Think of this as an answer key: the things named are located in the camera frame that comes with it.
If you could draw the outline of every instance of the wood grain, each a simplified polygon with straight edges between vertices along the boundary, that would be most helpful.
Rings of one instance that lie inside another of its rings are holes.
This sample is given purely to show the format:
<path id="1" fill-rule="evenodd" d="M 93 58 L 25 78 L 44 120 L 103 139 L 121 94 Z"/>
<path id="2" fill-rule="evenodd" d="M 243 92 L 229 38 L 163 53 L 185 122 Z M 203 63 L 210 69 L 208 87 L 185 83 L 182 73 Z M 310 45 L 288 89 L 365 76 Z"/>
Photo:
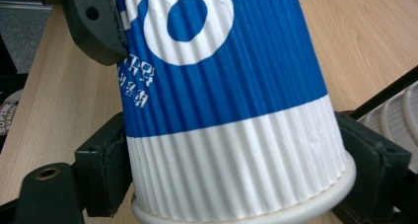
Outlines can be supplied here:
<path id="1" fill-rule="evenodd" d="M 352 110 L 418 64 L 416 0 L 300 0 L 334 108 Z M 74 161 L 74 150 L 121 111 L 115 67 L 89 59 L 54 7 L 13 127 L 0 155 L 0 203 L 18 197 L 23 177 Z M 136 223 L 131 189 L 113 219 Z M 331 212 L 308 222 L 341 223 Z"/>

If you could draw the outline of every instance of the corrugated cup surface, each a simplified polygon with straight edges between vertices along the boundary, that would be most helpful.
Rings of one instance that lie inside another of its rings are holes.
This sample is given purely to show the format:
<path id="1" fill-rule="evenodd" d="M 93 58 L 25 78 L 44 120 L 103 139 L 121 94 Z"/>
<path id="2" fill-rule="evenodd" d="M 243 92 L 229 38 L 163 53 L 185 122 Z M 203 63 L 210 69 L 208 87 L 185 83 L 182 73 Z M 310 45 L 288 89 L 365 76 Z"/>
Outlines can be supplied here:
<path id="1" fill-rule="evenodd" d="M 136 197 L 226 221 L 318 195 L 344 149 L 298 0 L 117 0 Z"/>

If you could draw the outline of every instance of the wooden surface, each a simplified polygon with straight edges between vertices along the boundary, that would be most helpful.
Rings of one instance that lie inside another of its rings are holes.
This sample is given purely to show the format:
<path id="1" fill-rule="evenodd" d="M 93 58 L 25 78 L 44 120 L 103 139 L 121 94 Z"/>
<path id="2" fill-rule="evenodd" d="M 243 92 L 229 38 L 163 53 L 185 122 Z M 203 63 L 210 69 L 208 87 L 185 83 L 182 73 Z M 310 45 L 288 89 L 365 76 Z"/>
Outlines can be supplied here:
<path id="1" fill-rule="evenodd" d="M 337 111 L 352 110 L 418 64 L 417 0 L 300 0 Z M 121 111 L 115 67 L 78 49 L 54 7 L 18 112 L 0 155 L 0 204 L 18 197 L 23 177 L 73 153 Z M 135 223 L 132 190 L 113 219 Z M 309 223 L 341 223 L 331 212 Z"/>

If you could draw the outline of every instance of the floor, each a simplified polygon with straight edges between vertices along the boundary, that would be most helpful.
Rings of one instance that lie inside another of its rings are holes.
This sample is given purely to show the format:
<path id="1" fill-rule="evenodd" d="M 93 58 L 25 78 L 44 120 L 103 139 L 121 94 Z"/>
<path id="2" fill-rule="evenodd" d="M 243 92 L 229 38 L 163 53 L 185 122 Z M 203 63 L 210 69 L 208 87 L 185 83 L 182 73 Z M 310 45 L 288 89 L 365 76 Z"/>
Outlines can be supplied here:
<path id="1" fill-rule="evenodd" d="M 28 0 L 0 0 L 0 34 L 18 73 L 29 73 L 50 7 Z"/>

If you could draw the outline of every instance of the wooden table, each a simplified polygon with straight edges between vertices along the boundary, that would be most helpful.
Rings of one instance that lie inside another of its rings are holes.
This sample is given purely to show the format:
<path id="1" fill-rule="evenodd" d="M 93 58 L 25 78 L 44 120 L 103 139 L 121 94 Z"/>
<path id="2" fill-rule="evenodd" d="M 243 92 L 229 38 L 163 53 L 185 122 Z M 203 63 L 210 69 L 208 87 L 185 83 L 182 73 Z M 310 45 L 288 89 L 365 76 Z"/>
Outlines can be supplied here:
<path id="1" fill-rule="evenodd" d="M 336 111 L 352 110 L 418 64 L 417 0 L 300 0 Z M 115 67 L 77 48 L 54 7 L 13 127 L 0 156 L 0 203 L 19 195 L 23 177 L 73 153 L 121 111 Z M 135 223 L 132 189 L 113 219 Z M 341 223 L 331 212 L 309 223 Z"/>

